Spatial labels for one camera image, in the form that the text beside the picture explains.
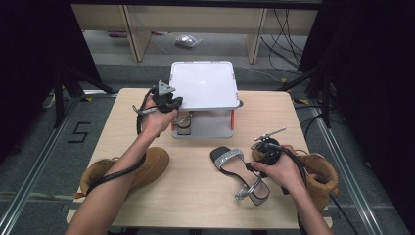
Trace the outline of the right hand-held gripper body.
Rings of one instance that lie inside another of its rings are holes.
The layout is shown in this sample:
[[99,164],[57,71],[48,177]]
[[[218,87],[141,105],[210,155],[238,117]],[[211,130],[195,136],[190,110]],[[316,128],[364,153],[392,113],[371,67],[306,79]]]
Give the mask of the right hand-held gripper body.
[[272,135],[285,130],[286,128],[282,127],[256,137],[254,144],[251,146],[253,160],[265,165],[274,165],[282,154],[282,148],[280,143],[272,138]]

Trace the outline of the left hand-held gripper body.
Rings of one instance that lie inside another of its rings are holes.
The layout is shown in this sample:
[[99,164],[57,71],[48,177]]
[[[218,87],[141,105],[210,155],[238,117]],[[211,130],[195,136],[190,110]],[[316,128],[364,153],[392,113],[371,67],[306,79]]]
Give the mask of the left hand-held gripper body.
[[164,83],[161,80],[159,81],[158,86],[155,88],[153,92],[153,101],[156,103],[157,108],[162,113],[169,113],[174,109],[178,110],[182,105],[183,98],[173,97],[174,91],[174,87]]

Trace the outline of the silver strap heeled sandal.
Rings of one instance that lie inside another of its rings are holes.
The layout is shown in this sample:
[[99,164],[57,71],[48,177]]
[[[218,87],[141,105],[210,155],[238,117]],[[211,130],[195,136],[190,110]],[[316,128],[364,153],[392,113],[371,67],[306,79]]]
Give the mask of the silver strap heeled sandal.
[[192,124],[192,114],[190,112],[180,112],[173,122],[173,131],[177,135],[190,135]]
[[270,194],[268,186],[262,177],[246,168],[244,153],[240,149],[229,149],[220,146],[210,152],[210,158],[215,167],[225,175],[235,176],[242,181],[242,186],[235,194],[235,199],[242,201],[249,197],[259,206]]

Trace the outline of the grey two-tier shoe rack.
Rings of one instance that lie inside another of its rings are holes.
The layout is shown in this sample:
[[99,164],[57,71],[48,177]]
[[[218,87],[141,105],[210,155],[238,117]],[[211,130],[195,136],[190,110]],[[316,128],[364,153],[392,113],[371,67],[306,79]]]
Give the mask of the grey two-tier shoe rack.
[[243,105],[231,62],[175,62],[169,85],[182,97],[180,112],[192,114],[191,134],[176,139],[227,139],[234,135],[234,111]]

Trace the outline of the tan suede boot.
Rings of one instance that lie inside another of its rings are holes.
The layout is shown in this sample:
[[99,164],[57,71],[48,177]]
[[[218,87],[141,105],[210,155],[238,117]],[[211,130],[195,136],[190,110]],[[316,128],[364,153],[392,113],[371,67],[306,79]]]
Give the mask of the tan suede boot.
[[334,167],[319,154],[298,154],[290,146],[284,146],[283,152],[295,162],[306,191],[321,212],[328,205],[330,194],[338,193],[339,177]]
[[[107,175],[107,172],[118,160],[119,157],[102,159],[89,166],[80,178],[80,191],[74,193],[73,197],[75,199],[83,198],[88,195],[94,186],[116,178],[116,174]],[[168,164],[168,152],[163,148],[151,147],[146,151],[146,156],[140,166],[130,167],[123,170],[121,174],[134,173],[134,179],[129,187],[132,190],[153,183],[165,172]]]

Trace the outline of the person's left hand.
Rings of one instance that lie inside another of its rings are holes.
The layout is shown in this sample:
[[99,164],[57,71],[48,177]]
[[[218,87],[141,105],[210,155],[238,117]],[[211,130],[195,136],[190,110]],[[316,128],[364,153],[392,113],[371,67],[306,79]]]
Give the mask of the person's left hand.
[[167,130],[170,124],[176,119],[177,110],[169,113],[163,113],[159,110],[153,111],[143,117],[142,120],[142,136],[158,137],[162,132]]

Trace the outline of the person's right hand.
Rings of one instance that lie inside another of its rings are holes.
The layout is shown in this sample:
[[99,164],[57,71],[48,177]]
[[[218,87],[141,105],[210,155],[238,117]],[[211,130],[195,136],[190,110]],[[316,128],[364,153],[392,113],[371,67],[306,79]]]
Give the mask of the person's right hand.
[[273,182],[285,188],[293,198],[307,195],[298,167],[285,152],[273,165],[252,162],[251,166],[265,173]]

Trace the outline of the clear plastic bag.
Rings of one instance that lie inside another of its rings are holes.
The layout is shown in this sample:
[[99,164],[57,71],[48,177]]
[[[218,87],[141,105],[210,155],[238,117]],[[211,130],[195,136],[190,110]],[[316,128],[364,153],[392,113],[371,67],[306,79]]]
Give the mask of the clear plastic bag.
[[175,38],[175,44],[185,48],[195,48],[202,42],[201,38],[197,38],[190,34],[180,34]]

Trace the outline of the black metal stand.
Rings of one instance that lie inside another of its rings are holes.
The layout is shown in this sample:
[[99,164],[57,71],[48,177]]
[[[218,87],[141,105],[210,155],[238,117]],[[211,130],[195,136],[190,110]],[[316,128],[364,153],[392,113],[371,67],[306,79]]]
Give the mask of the black metal stand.
[[330,75],[329,71],[322,65],[317,65],[313,69],[300,75],[298,78],[288,82],[278,88],[278,91],[288,91],[291,88],[309,80],[305,89],[308,98],[316,98],[318,94],[322,95],[322,118],[328,128],[331,127],[329,121],[329,101],[330,101]]
[[58,67],[53,80],[56,107],[55,127],[58,127],[63,122],[65,117],[64,89],[68,91],[71,97],[80,98],[85,95],[85,92],[79,85],[79,82],[86,81],[87,83],[99,88],[104,93],[116,94],[114,89],[101,81],[99,75],[90,76],[80,70],[67,66]]

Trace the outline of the beige desk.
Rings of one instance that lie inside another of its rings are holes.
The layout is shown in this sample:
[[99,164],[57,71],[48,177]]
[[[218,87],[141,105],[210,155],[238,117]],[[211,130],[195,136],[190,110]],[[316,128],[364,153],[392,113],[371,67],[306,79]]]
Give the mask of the beige desk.
[[136,62],[143,60],[151,33],[167,31],[243,34],[248,60],[254,64],[261,35],[308,36],[317,15],[315,10],[270,8],[93,4],[73,4],[71,8],[82,29],[126,32]]

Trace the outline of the dark curtain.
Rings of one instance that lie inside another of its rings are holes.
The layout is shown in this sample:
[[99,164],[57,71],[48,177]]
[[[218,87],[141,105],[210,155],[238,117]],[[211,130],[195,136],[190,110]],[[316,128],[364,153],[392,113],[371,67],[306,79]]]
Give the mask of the dark curtain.
[[415,233],[415,0],[322,0],[300,68],[323,73],[346,122]]
[[0,165],[59,72],[101,80],[70,0],[0,0]]

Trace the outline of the aluminium floor rail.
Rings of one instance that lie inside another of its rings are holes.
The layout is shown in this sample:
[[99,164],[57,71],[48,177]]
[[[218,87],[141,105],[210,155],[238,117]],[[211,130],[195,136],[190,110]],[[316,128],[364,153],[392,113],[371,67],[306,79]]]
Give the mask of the aluminium floor rail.
[[19,216],[21,215],[23,208],[29,198],[30,193],[32,192],[33,187],[39,180],[44,168],[49,162],[53,151],[55,150],[59,139],[61,138],[69,118],[73,113],[73,110],[80,102],[79,97],[71,98],[68,101],[68,105],[65,107],[64,117],[61,122],[53,128],[46,144],[44,145],[42,151],[38,155],[36,161],[34,162],[32,168],[28,172],[22,186],[14,194],[14,197],[7,207],[7,210],[0,218],[0,235],[9,235],[13,230]]
[[27,195],[19,195],[17,192],[0,192],[0,201],[13,201],[15,199],[22,200],[26,198],[27,200],[32,201],[72,201],[72,195],[53,195],[53,194],[44,194],[44,193],[29,193]]
[[317,115],[319,129],[326,141],[326,144],[328,145],[328,148],[334,158],[334,162],[338,167],[338,173],[345,183],[346,189],[353,200],[368,234],[384,235],[373,210],[369,206],[367,199],[363,195],[360,186],[358,185],[348,163],[346,162],[346,158],[340,148],[340,145],[338,144],[331,128],[327,126],[326,121],[323,118],[323,111],[318,107],[318,103],[314,99],[310,99],[309,103],[312,106],[312,112]]

